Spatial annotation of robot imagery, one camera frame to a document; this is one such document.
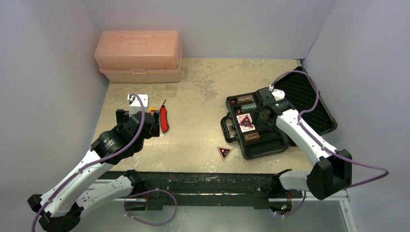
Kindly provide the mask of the all-in triangle button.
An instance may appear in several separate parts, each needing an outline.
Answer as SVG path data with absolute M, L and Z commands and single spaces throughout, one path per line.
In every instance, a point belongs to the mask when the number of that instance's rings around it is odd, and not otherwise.
M 217 147 L 217 149 L 218 149 L 218 152 L 222 160 L 225 160 L 232 151 L 231 148 L 226 148 L 226 147 Z
M 239 124 L 241 126 L 247 126 L 247 127 L 251 127 L 253 126 L 251 118 L 248 115 L 245 115 L 240 121 Z

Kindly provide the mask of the black poker set case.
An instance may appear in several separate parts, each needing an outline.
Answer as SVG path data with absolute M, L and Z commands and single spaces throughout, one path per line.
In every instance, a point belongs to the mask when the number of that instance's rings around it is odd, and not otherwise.
M 316 162 L 320 153 L 315 140 L 337 128 L 302 67 L 285 73 L 272 86 L 227 97 L 226 106 L 228 113 L 220 121 L 225 141 L 238 142 L 247 160 L 302 145 Z

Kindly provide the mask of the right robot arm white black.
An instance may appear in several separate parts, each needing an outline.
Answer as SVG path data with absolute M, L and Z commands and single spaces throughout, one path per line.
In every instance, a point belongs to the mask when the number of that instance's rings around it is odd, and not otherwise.
M 323 200 L 352 182 L 352 156 L 346 149 L 337 150 L 326 142 L 284 98 L 284 92 L 262 88 L 257 90 L 257 124 L 262 128 L 278 128 L 304 152 L 313 166 L 309 172 L 285 170 L 274 176 L 272 192 L 279 197 L 290 190 L 309 191 Z

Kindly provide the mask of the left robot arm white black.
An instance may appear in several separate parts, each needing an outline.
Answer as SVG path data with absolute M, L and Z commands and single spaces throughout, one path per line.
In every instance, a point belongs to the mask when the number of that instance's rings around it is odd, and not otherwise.
M 115 198 L 144 193 L 144 181 L 135 170 L 128 170 L 114 181 L 94 190 L 91 184 L 117 165 L 143 148 L 145 139 L 160 134 L 158 116 L 137 112 L 100 134 L 79 164 L 56 186 L 44 194 L 28 198 L 34 223 L 46 232 L 69 232 L 86 214 Z

